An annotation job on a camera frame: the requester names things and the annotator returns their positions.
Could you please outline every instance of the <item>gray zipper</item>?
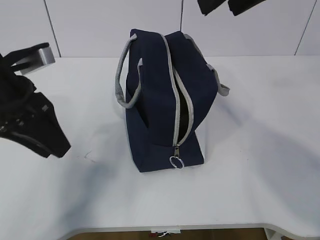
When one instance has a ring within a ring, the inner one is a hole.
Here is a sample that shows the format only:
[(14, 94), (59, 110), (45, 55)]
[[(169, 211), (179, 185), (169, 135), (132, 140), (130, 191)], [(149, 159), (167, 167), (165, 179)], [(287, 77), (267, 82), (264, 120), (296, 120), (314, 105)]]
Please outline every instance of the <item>gray zipper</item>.
[[(173, 133), (173, 141), (172, 141), (172, 146), (175, 147), (175, 149), (174, 149), (174, 156), (170, 157), (170, 162), (175, 168), (177, 168), (177, 166), (172, 162), (172, 158), (176, 158), (181, 162), (182, 167), (184, 167), (184, 163), (180, 159), (179, 147), (180, 147), (180, 145), (182, 145), (186, 141), (187, 137), (189, 136), (189, 134), (191, 132), (192, 126), (194, 124), (194, 106), (193, 106), (191, 97), (189, 96), (188, 91), (186, 90), (178, 72), (173, 67), (168, 42), (167, 42), (165, 36), (161, 35), (161, 37), (162, 37), (164, 44), (165, 44), (165, 47), (166, 47), (166, 52), (167, 52), (167, 56), (168, 56), (169, 75), (170, 75), (172, 90), (173, 90), (174, 97), (175, 97), (175, 120), (174, 120), (174, 133)], [(179, 142), (178, 142), (178, 137), (179, 137), (179, 130), (180, 130), (181, 109), (180, 109), (180, 97), (179, 97), (178, 88), (181, 90), (182, 95), (185, 98), (187, 108), (188, 108), (188, 117), (189, 117), (188, 128), (186, 130), (186, 133)]]

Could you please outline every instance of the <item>navy blue bag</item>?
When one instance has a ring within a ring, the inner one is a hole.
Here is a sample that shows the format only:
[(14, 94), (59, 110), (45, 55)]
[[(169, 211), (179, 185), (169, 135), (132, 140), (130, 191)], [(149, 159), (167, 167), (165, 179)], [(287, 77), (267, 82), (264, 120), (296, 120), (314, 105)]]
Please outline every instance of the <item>navy blue bag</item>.
[[(129, 51), (126, 96), (120, 75)], [(133, 29), (115, 76), (117, 101), (126, 108), (131, 154), (140, 172), (204, 163), (195, 133), (217, 95), (229, 94), (193, 39)]]

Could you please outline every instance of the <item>white table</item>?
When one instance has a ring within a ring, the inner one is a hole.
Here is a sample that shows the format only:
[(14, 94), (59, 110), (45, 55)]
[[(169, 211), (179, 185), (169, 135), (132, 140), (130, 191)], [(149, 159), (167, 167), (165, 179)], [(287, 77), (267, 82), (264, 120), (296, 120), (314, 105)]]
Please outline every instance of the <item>white table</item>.
[(0, 139), (0, 239), (251, 227), (320, 239), (320, 56), (207, 61), (231, 91), (207, 116), (206, 163), (150, 173), (130, 157), (117, 58), (30, 74), (72, 148), (44, 159)]

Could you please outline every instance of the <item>metal key ring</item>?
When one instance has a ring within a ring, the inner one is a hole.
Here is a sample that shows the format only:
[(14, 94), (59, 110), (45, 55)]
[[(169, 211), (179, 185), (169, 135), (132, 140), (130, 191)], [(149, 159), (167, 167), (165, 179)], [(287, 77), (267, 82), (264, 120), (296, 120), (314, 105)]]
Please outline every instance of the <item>metal key ring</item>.
[[(179, 160), (179, 162), (181, 163), (182, 167), (177, 167), (177, 165), (175, 165), (175, 164), (173, 163), (173, 159)], [(171, 165), (174, 166), (174, 168), (176, 168), (176, 169), (183, 169), (183, 168), (185, 167), (184, 161), (182, 161), (181, 158), (179, 158), (179, 157), (177, 157), (177, 156), (171, 156), (171, 157), (169, 158), (169, 160), (170, 160)]]

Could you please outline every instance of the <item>red object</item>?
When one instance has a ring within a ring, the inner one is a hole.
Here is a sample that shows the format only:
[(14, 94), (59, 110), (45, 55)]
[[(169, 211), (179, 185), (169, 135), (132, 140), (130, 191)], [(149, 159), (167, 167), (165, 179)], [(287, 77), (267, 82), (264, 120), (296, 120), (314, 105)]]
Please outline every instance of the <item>red object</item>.
[(157, 238), (157, 237), (158, 237), (157, 233), (154, 233), (154, 232), (149, 233), (149, 238)]

